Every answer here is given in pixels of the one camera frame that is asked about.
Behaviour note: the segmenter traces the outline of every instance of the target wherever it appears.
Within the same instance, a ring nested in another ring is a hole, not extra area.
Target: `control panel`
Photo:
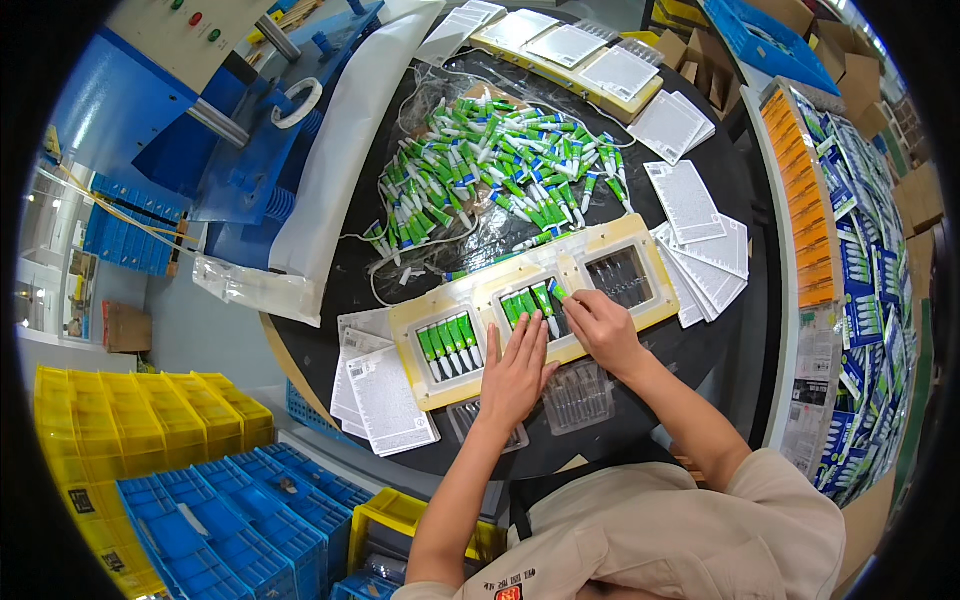
[[[198,94],[275,0],[124,0],[107,27]]]

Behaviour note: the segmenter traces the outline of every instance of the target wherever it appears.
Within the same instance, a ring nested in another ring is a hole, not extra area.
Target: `hand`
[[[584,349],[614,377],[623,380],[641,368],[649,351],[636,338],[626,308],[599,290],[578,290],[564,298],[564,313]]]
[[[480,416],[499,433],[510,436],[516,426],[530,415],[550,376],[560,366],[546,359],[547,323],[539,310],[523,313],[514,334],[500,358],[496,325],[487,328],[487,363],[480,390]]]

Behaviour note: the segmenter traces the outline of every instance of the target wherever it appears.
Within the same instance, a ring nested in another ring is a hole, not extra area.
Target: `blue plastic crate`
[[[289,379],[287,379],[287,413],[296,422],[306,425],[310,429],[333,438],[338,442],[344,442],[358,448],[363,447],[340,431],[337,431],[336,427],[321,417],[320,413],[313,410],[313,407],[306,403],[306,400],[303,399],[303,396],[300,395],[300,392],[297,391],[297,388],[294,387],[293,382]]]
[[[289,444],[280,442],[261,446],[258,450],[268,454],[281,465],[295,469],[304,479],[313,484],[314,488],[351,510],[361,504],[367,504],[373,498],[372,493],[322,469]]]
[[[352,511],[314,488],[293,469],[281,465],[263,452],[237,454],[228,460],[247,473],[261,490],[326,534],[329,542],[326,549],[329,581],[336,581],[347,574]],[[292,488],[286,485],[288,482],[293,484]]]
[[[140,545],[175,598],[253,599],[155,477],[117,481],[117,490]]]
[[[209,532],[205,541],[257,600],[297,598],[294,566],[250,528],[190,468],[157,473],[156,480]]]
[[[300,600],[321,598],[328,587],[326,535],[264,493],[228,460],[192,467],[250,526],[293,561]]]
[[[810,46],[777,19],[742,0],[706,0],[704,10],[730,44],[733,53],[747,64],[768,75],[782,75],[840,95],[840,90]],[[762,30],[787,51],[753,34],[748,26]]]
[[[371,571],[357,571],[333,584],[330,600],[388,600],[400,586]]]

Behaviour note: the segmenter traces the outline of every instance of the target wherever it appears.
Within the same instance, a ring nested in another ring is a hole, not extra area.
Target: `pile of glue tubes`
[[[519,108],[493,98],[485,88],[480,98],[460,97],[453,103],[442,98],[423,121],[426,133],[420,139],[399,140],[397,153],[379,177],[386,227],[378,219],[361,236],[382,262],[393,260],[400,266],[408,249],[459,239],[430,238],[431,232],[450,228],[455,219],[468,228],[465,235],[472,233],[477,224],[470,222],[462,203],[479,200],[481,182],[492,191],[489,200],[511,218],[540,229],[540,234],[494,262],[569,235],[563,226],[583,228],[599,179],[626,212],[634,212],[621,146],[609,133],[593,135],[578,119],[560,111]],[[571,184],[581,181],[578,200]],[[452,281],[467,274],[443,273],[443,278]]]

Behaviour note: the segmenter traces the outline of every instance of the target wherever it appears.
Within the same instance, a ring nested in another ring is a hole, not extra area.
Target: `metal rod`
[[[237,148],[243,148],[250,141],[250,134],[246,130],[203,98],[198,98],[197,104],[186,112]]]
[[[283,33],[280,26],[277,25],[268,14],[264,14],[256,20],[256,28],[260,30],[267,40],[274,44],[276,50],[290,62],[296,62],[300,58],[300,48],[294,45],[294,42]]]

